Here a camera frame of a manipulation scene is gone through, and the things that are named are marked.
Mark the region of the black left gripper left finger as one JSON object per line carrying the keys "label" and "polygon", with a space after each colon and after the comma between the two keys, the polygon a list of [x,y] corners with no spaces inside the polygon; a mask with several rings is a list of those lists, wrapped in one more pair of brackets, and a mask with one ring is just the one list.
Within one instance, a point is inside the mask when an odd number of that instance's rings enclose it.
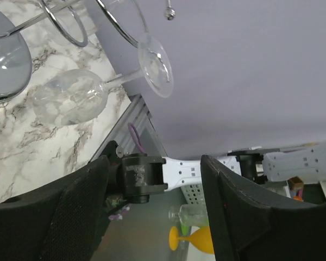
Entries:
{"label": "black left gripper left finger", "polygon": [[0,203],[0,260],[90,260],[108,170],[102,156]]}

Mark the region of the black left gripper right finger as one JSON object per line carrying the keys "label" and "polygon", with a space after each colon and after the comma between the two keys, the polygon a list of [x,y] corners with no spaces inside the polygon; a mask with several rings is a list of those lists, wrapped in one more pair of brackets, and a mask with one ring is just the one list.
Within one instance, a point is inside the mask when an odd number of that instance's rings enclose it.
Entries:
{"label": "black left gripper right finger", "polygon": [[326,260],[326,203],[296,201],[225,172],[204,197],[217,260]]}

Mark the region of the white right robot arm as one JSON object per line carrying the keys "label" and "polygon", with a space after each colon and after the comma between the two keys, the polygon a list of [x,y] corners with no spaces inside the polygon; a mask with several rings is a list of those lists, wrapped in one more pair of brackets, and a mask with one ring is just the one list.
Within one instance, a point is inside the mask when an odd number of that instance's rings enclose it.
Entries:
{"label": "white right robot arm", "polygon": [[147,203],[151,195],[181,187],[201,185],[206,192],[218,182],[221,172],[256,184],[294,177],[326,180],[326,141],[286,149],[238,150],[220,158],[203,155],[200,160],[187,161],[142,152],[125,155],[117,142],[110,141],[102,155],[110,162],[108,193],[119,194],[131,204]]}

